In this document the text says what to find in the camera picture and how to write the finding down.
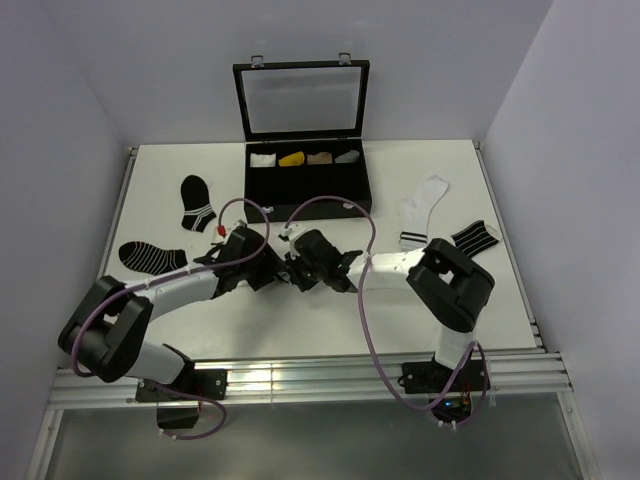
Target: open box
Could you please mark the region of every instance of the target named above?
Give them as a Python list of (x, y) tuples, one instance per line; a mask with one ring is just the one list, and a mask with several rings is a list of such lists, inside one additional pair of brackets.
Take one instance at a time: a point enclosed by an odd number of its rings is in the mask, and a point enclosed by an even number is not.
[[(286, 221), (300, 204), (319, 195), (344, 197), (370, 212), (371, 189), (360, 138), (369, 62), (254, 61), (234, 65), (233, 73), (247, 141), (244, 196), (262, 206), (274, 222)], [(354, 162), (335, 162), (351, 151), (358, 152)], [(280, 165), (282, 158), (296, 152), (303, 152), (303, 164)], [(331, 154), (331, 163), (309, 164), (309, 155), (321, 152)], [(252, 167), (252, 154), (275, 155), (274, 165)], [(251, 206), (245, 205), (245, 214), (249, 223), (263, 222)], [(328, 200), (309, 205), (297, 219), (361, 216), (352, 205)]]

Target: cable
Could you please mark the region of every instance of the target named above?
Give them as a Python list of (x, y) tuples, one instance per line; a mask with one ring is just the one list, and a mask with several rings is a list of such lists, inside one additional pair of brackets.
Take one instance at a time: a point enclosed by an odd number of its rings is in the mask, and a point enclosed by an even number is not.
[[(488, 373), (486, 371), (487, 370), (487, 366), (486, 366), (486, 359), (485, 359), (485, 355), (484, 355), (484, 350), (482, 349), (480, 344), (478, 342), (475, 342), (475, 341), (471, 342), (469, 344), (469, 346), (467, 347), (467, 350), (462, 354), (462, 357), (460, 357), (460, 361), (458, 362), (458, 365), (456, 366), (456, 368), (451, 373), (451, 376), (449, 377), (449, 380), (445, 384), (445, 386), (442, 389), (442, 391), (440, 392), (440, 394), (436, 397), (435, 400), (433, 400), (432, 402), (428, 403), (427, 405), (415, 405), (415, 404), (409, 402), (407, 399), (402, 397), (402, 395), (400, 395), (400, 393), (398, 393), (398, 391), (394, 388), (393, 384), (391, 383), (391, 381), (389, 380), (387, 375), (384, 373), (384, 369), (383, 369), (382, 364), (380, 362), (380, 358), (378, 357), (378, 354), (377, 354), (377, 352), (375, 350), (375, 347), (373, 345), (373, 340), (371, 338), (371, 332), (369, 331), (369, 324), (367, 323), (367, 316), (366, 316), (366, 313), (365, 313), (365, 310), (364, 310), (364, 293), (363, 293), (364, 292), (364, 281), (365, 281), (365, 278), (366, 278), (367, 273), (369, 271), (369, 268), (371, 267), (371, 248), (373, 247), (373, 243), (374, 243), (374, 241), (376, 239), (376, 227), (375, 227), (375, 224), (373, 222), (373, 218), (371, 218), (371, 215), (369, 214), (369, 212), (367, 212), (364, 208), (362, 208), (360, 205), (358, 205), (357, 203), (355, 203), (355, 202), (353, 202), (353, 201), (351, 201), (351, 200), (349, 200), (347, 198), (338, 197), (338, 196), (334, 196), (334, 195), (322, 195), (322, 196), (315, 197), (315, 198), (312, 198), (310, 200), (307, 200), (302, 205), (300, 205), (298, 208), (296, 208), (296, 210), (291, 214), (291, 216), (287, 220), (287, 223), (285, 224), (285, 228), (288, 227), (289, 224), (293, 220), (295, 220), (295, 217), (300, 213), (301, 210), (306, 208), (309, 204), (317, 202), (319, 200), (335, 200), (335, 201), (338, 201), (338, 202), (344, 202), (344, 203), (348, 203), (350, 205), (353, 205), (360, 213), (362, 213), (362, 215), (369, 221), (369, 224), (371, 225), (371, 238), (369, 240), (369, 243), (367, 244), (367, 249), (366, 249), (367, 258), (365, 260), (364, 268), (362, 270), (362, 274), (361, 274), (360, 280), (358, 282), (358, 293), (357, 293), (358, 312), (360, 314), (360, 323), (362, 324), (362, 331), (364, 333), (364, 338), (365, 338), (365, 341), (367, 343), (367, 348), (369, 349), (369, 354), (371, 355), (371, 360), (373, 361), (373, 365), (375, 366), (376, 371), (378, 372), (378, 376), (380, 377), (380, 380), (382, 380), (382, 383), (384, 383), (385, 387), (387, 387), (387, 390), (389, 390), (389, 393), (391, 393), (391, 395), (393, 395), (393, 397), (396, 400), (398, 400), (400, 403), (402, 403), (403, 405), (405, 405), (406, 407), (408, 407), (408, 408), (410, 408), (412, 410), (415, 410), (415, 411), (418, 411), (418, 412), (428, 412), (428, 411), (432, 410), (449, 393), (449, 390), (451, 389), (451, 386), (453, 385), (453, 382), (455, 381), (456, 377), (458, 376), (460, 371), (464, 368), (465, 364), (467, 363), (467, 360), (471, 357), (471, 353), (473, 352), (473, 349), (475, 347), (478, 347), (478, 350), (480, 351), (480, 355), (482, 357), (482, 363), (483, 363), (483, 367), (484, 367), (484, 371), (485, 371), (485, 374), (484, 374), (484, 388), (483, 388), (483, 391), (482, 391), (482, 397), (480, 398), (480, 402), (479, 402), (478, 408), (477, 408), (477, 409), (479, 409), (479, 407), (484, 402), (484, 398), (485, 398), (486, 393), (487, 393)], [(458, 422), (457, 425), (462, 425), (462, 424), (468, 422), (471, 419), (472, 415), (473, 415), (473, 412), (465, 420), (463, 420), (461, 422)]]
[[(258, 255), (260, 255), (260, 253), (267, 247), (267, 245), (269, 244), (269, 235), (271, 233), (271, 227), (269, 224), (269, 218), (267, 217), (267, 215), (265, 214), (265, 212), (262, 210), (262, 208), (260, 207), (260, 205), (258, 205), (257, 203), (255, 203), (252, 200), (249, 200), (247, 198), (234, 198), (232, 200), (229, 200), (227, 203), (224, 204), (224, 206), (222, 207), (222, 209), (220, 210), (220, 215), (218, 216), (218, 226), (222, 225), (222, 217), (223, 214), (225, 212), (225, 210), (232, 204), (237, 203), (237, 202), (244, 202), (247, 203), (249, 205), (251, 205), (252, 207), (256, 208), (260, 214), (262, 215), (262, 218), (264, 219), (264, 223), (265, 223), (265, 236), (264, 236), (264, 242), (262, 242), (262, 245), (260, 245), (260, 247), (253, 252), (250, 255), (247, 255), (244, 258), (240, 258), (237, 260), (232, 260), (229, 262), (224, 262), (224, 263), (215, 263), (213, 265), (203, 265), (201, 267), (198, 268), (194, 268), (193, 270), (189, 271), (179, 271), (179, 272), (175, 272), (172, 273), (170, 275), (164, 276), (162, 278), (158, 278), (149, 282), (145, 282), (145, 283), (141, 283), (139, 285), (133, 285), (127, 288), (124, 288), (123, 290), (120, 290), (119, 292), (115, 293), (114, 295), (112, 295), (111, 297), (107, 298), (105, 301), (103, 301), (100, 305), (98, 305), (96, 307), (96, 309), (91, 312), (91, 315), (89, 315), (87, 317), (87, 320), (84, 322), (84, 324), (82, 325), (82, 327), (80, 327), (80, 331), (78, 332), (78, 335), (76, 336), (75, 341), (73, 342), (73, 346), (71, 348), (71, 368), (73, 369), (74, 373), (76, 375), (78, 375), (79, 377), (93, 377), (95, 376), (93, 373), (91, 372), (83, 372), (82, 370), (80, 370), (80, 364), (78, 363), (78, 355), (80, 353), (80, 345), (82, 344), (82, 340), (85, 336), (85, 334), (87, 333), (87, 331), (89, 330), (89, 328), (91, 328), (91, 325), (93, 324), (93, 322), (102, 314), (102, 312), (104, 312), (104, 310), (111, 305), (113, 302), (115, 302), (116, 300), (118, 300), (119, 298), (124, 297), (125, 295), (128, 295), (129, 293), (134, 293), (140, 290), (144, 290), (150, 287), (155, 287), (158, 285), (162, 285), (164, 283), (167, 282), (171, 282), (173, 280), (177, 280), (179, 278), (185, 277), (190, 275), (190, 273), (198, 273), (198, 272), (203, 272), (205, 270), (217, 270), (219, 268), (225, 268), (225, 267), (232, 267), (234, 265), (239, 265), (241, 263), (244, 262), (248, 262), (249, 260), (257, 257)], [(176, 438), (179, 438), (181, 440), (195, 440), (198, 438), (204, 438), (206, 436), (209, 436), (215, 432), (217, 432), (218, 430), (220, 430), (220, 428), (222, 428), (222, 425), (224, 424), (225, 420), (227, 419), (227, 411), (224, 408), (224, 406), (215, 401), (215, 400), (211, 400), (208, 398), (204, 398), (204, 397), (199, 397), (196, 395), (190, 395), (190, 394), (186, 394), (183, 392), (178, 392), (176, 390), (173, 390), (165, 385), (161, 385), (157, 382), (155, 382), (156, 386), (160, 389), (163, 390), (165, 392), (168, 393), (173, 393), (176, 395), (180, 395), (184, 398), (189, 398), (192, 400), (197, 400), (197, 401), (205, 401), (207, 403), (211, 403), (212, 405), (218, 407), (218, 409), (220, 409), (220, 411), (222, 412), (222, 419), (220, 420), (220, 422), (213, 427), (211, 430), (208, 430), (207, 432), (198, 434), (198, 435), (171, 435), (172, 437), (175, 436)]]

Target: folded sock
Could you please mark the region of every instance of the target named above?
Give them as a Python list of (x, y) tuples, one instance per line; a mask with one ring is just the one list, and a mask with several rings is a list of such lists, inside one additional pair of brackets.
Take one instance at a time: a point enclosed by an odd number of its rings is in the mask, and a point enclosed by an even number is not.
[(485, 225), (484, 220), (478, 220), (454, 233), (451, 238), (455, 246), (471, 258), (496, 245), (502, 239), (502, 234), (491, 225)]
[(275, 167), (276, 154), (260, 155), (258, 153), (252, 153), (249, 155), (249, 165), (251, 168)]
[(403, 250), (415, 250), (427, 246), (427, 228), (431, 210), (449, 188), (446, 180), (432, 175), (422, 180), (415, 191), (400, 201), (402, 219), (400, 246)]
[(282, 157), (278, 160), (278, 165), (281, 167), (297, 167), (304, 163), (304, 153), (296, 152), (286, 157)]
[(307, 155), (307, 165), (326, 165), (328, 163), (333, 163), (333, 157), (329, 152)]
[(336, 163), (354, 163), (360, 158), (360, 152), (357, 150), (349, 150), (339, 157), (336, 157)]
[(209, 203), (209, 189), (200, 177), (189, 175), (180, 187), (184, 217), (182, 227), (192, 232), (204, 232), (207, 224), (216, 218), (216, 213)]
[(127, 242), (118, 249), (122, 264), (134, 272), (160, 275), (187, 264), (184, 250), (162, 250), (145, 242)]

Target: wall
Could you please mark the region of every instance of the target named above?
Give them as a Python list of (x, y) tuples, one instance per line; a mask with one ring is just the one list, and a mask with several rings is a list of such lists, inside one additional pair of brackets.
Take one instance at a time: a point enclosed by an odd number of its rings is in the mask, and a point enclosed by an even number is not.
[(556, 0), (484, 145), (606, 478), (638, 478), (640, 3)]
[(551, 0), (41, 0), (130, 144), (243, 139), (231, 65), (372, 62), (367, 139), (484, 138)]
[(58, 359), (95, 278), (125, 150), (34, 0), (0, 15), (0, 463), (22, 478)]

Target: yellow sock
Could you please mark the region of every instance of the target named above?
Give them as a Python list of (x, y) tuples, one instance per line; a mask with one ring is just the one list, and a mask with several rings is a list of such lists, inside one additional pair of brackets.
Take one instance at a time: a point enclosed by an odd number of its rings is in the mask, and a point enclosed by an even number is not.
[(296, 152), (278, 160), (281, 167), (298, 167), (304, 163), (304, 153)]

